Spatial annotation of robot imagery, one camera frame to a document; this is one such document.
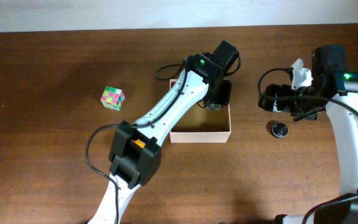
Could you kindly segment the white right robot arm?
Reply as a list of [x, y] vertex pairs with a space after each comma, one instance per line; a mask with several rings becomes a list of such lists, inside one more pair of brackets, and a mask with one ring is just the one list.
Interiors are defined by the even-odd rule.
[[334, 131], [340, 167], [339, 196], [304, 215], [277, 215], [275, 223], [358, 223], [358, 72], [346, 66], [343, 46], [325, 45], [312, 52], [312, 68], [298, 59], [288, 73], [291, 85], [271, 84], [259, 91], [259, 107], [287, 112], [294, 121], [326, 112]]

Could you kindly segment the black round fan wheel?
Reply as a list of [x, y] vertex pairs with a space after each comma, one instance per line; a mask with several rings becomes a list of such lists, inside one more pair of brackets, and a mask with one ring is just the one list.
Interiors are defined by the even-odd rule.
[[275, 123], [272, 126], [272, 135], [276, 138], [285, 138], [288, 135], [288, 126], [284, 123]]

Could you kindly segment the pink cardboard box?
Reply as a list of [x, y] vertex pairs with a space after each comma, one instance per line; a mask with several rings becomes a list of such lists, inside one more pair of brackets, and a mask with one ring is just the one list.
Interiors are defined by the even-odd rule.
[[230, 105], [213, 110], [195, 104], [169, 132], [171, 143], [225, 143], [230, 135]]

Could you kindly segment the multicoloured puzzle cube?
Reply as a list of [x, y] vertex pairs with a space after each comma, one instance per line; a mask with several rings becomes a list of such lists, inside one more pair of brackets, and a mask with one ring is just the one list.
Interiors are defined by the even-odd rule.
[[106, 86], [100, 98], [105, 108], [120, 111], [125, 100], [124, 92], [121, 89]]

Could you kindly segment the orange toy animal figure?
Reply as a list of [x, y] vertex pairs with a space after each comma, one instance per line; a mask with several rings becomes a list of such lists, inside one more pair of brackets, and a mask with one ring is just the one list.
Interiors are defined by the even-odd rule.
[[132, 140], [132, 142], [142, 149], [145, 147], [145, 142], [141, 141], [140, 139]]

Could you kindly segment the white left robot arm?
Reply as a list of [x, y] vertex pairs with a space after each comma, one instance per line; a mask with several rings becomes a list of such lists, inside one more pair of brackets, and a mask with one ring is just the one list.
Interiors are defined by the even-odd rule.
[[108, 180], [104, 197], [90, 223], [119, 223], [134, 193], [155, 175], [161, 163], [161, 148], [172, 128], [199, 102], [203, 107], [219, 110], [228, 105], [231, 91], [227, 77], [234, 63], [240, 63], [239, 51], [222, 41], [212, 53], [204, 52], [184, 58], [177, 71], [176, 84], [143, 117], [133, 124], [122, 121], [95, 130], [115, 130], [108, 156], [109, 174], [94, 165], [90, 168]]

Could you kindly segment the red grey toy truck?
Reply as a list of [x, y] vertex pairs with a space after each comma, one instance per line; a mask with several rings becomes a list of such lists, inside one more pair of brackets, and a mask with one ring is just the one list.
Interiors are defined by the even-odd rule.
[[209, 110], [220, 110], [223, 108], [223, 105], [221, 105], [215, 101], [205, 101], [204, 107]]

